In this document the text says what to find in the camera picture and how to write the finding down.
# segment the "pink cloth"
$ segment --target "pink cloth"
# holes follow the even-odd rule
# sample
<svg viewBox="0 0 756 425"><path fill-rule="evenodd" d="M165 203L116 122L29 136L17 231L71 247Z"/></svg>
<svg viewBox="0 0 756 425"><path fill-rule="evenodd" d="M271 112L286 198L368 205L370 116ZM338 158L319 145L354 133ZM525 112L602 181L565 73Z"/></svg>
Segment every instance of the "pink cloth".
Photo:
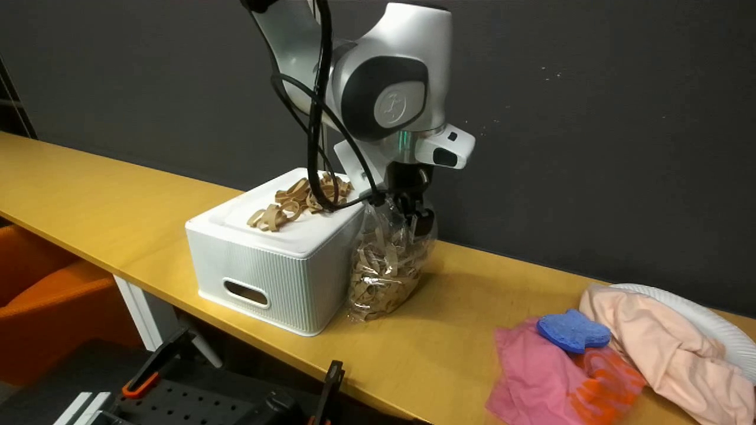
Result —
<svg viewBox="0 0 756 425"><path fill-rule="evenodd" d="M504 378L488 412L507 425L606 425L642 393L642 375L611 349L567 357L533 321L495 334Z"/></svg>
<svg viewBox="0 0 756 425"><path fill-rule="evenodd" d="M649 388L703 425L754 425L754 388L686 318L647 297L590 286L582 313L604 325Z"/></svg>

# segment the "light pink fabric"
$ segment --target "light pink fabric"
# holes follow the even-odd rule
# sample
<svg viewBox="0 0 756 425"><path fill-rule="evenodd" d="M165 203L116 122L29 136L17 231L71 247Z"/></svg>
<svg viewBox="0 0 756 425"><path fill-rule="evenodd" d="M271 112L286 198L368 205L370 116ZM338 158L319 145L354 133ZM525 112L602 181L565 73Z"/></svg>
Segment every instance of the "light pink fabric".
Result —
<svg viewBox="0 0 756 425"><path fill-rule="evenodd" d="M488 412L507 425L578 425L570 406L586 378L570 357L536 334L536 325L521 325L495 334L504 378L488 397Z"/></svg>
<svg viewBox="0 0 756 425"><path fill-rule="evenodd" d="M604 325L649 388L703 425L754 425L754 388L686 318L609 286L590 286L582 313Z"/></svg>

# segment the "black wall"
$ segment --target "black wall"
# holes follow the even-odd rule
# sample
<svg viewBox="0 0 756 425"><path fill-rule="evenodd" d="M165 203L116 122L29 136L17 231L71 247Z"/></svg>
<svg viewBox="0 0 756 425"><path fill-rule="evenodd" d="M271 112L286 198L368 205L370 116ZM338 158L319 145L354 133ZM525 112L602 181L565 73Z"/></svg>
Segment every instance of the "black wall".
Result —
<svg viewBox="0 0 756 425"><path fill-rule="evenodd" d="M447 0L442 238L756 318L756 4ZM336 0L338 35L377 0ZM237 0L3 0L42 140L247 190L304 164Z"/></svg>

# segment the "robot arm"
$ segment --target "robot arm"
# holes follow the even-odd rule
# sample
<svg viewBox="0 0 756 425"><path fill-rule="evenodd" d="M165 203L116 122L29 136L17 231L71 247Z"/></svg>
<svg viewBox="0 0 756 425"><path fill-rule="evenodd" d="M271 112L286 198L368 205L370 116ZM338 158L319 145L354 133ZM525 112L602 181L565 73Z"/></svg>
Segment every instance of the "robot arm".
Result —
<svg viewBox="0 0 756 425"><path fill-rule="evenodd" d="M402 170L388 177L396 164L417 166L421 174L428 170L422 166L465 169L475 138L448 125L443 115L452 57L447 9L388 4L368 34L351 44L325 40L323 52L323 28L304 0L243 5L267 40L289 102L304 115L323 110L323 124L354 138L384 192L402 192L404 182L396 181L413 175ZM319 106L315 96L325 55ZM343 145L336 153L357 192L365 190L354 152Z"/></svg>

